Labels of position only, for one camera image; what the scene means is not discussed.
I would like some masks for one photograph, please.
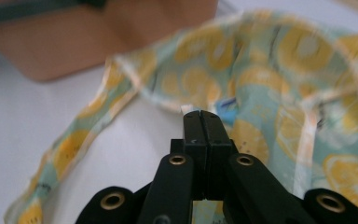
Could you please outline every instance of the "brown box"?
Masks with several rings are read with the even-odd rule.
[[[102,64],[214,17],[217,0],[108,0],[0,22],[0,52],[24,75],[49,80]]]

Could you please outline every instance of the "white surface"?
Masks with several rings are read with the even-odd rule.
[[[358,32],[358,12],[333,1],[227,1],[238,11],[275,8]],[[92,99],[102,75],[103,68],[97,67],[54,82],[35,83],[0,55],[0,223],[9,204],[25,190],[42,154]],[[152,180],[160,158],[169,152],[170,140],[181,137],[181,115],[137,98],[52,193],[45,223],[75,223],[92,195],[105,187],[137,190]]]

